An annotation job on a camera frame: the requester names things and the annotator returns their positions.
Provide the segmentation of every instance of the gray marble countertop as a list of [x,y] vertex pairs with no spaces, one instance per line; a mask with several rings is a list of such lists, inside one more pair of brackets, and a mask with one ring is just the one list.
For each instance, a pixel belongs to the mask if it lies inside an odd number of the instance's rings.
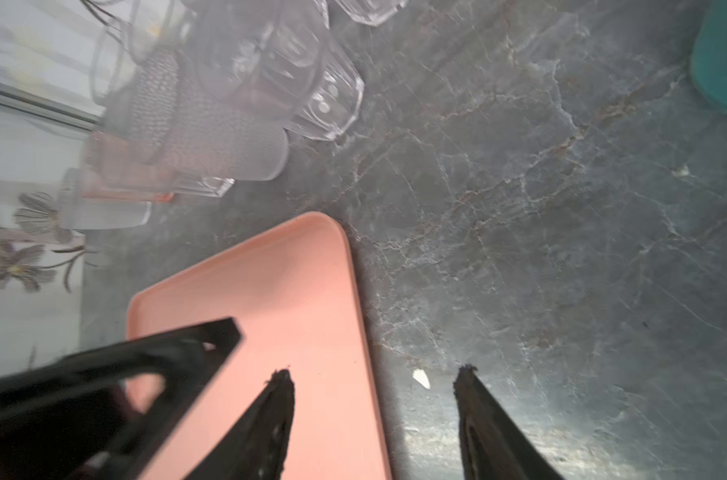
[[[349,235],[393,472],[461,478],[470,362],[566,478],[727,478],[727,116],[701,0],[411,0],[332,30],[363,76],[336,143],[103,232],[84,347],[139,290],[304,211]],[[424,369],[423,389],[412,371]]]

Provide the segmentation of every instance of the orange container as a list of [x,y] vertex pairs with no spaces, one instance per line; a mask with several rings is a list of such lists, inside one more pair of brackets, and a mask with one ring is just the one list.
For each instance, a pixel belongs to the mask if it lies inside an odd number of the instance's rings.
[[[349,244],[337,222],[298,216],[138,293],[128,338],[224,316],[236,318],[243,340],[142,480],[184,478],[282,368],[296,384],[282,479],[390,479]],[[155,388],[135,379],[127,390],[141,406]]]

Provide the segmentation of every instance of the white fragment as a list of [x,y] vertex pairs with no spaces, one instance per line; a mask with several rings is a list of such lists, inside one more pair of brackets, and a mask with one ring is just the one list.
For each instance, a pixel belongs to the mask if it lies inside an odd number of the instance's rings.
[[691,175],[691,172],[689,171],[688,165],[684,165],[681,168],[673,170],[673,177],[683,178],[688,177],[689,175]]
[[412,378],[417,381],[417,383],[426,389],[430,389],[430,379],[427,378],[427,373],[425,373],[425,370],[417,369],[414,370],[414,373],[412,373]]

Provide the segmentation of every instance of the teal object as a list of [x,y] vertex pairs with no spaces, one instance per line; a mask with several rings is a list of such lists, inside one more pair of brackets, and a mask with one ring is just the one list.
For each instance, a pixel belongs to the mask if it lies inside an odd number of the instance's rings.
[[715,0],[691,56],[691,77],[709,101],[727,112],[727,0]]

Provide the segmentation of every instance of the tray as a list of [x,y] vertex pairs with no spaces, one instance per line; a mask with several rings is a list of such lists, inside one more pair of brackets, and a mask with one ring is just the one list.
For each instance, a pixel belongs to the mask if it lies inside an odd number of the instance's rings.
[[[337,222],[303,214],[138,293],[128,338],[225,316],[236,318],[242,343],[142,480],[184,478],[286,367],[296,409],[282,480],[390,479],[349,244]],[[148,379],[127,387],[138,404],[155,389]]]

